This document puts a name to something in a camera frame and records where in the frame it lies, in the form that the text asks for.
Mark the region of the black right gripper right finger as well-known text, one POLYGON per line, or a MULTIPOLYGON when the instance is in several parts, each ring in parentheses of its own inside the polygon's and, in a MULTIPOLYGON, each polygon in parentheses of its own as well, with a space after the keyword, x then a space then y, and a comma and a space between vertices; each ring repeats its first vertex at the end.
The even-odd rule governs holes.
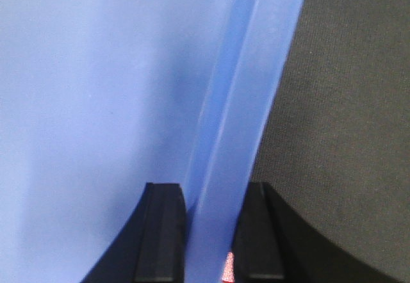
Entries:
POLYGON ((237 282, 404 282, 406 189, 251 182, 232 249, 237 282))

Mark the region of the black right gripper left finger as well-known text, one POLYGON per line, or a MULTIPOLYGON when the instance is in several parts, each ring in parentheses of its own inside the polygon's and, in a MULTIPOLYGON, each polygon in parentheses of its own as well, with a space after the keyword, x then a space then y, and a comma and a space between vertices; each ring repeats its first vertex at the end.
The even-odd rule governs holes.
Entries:
POLYGON ((186 206, 178 183, 147 183, 129 220, 83 282, 183 282, 186 206))

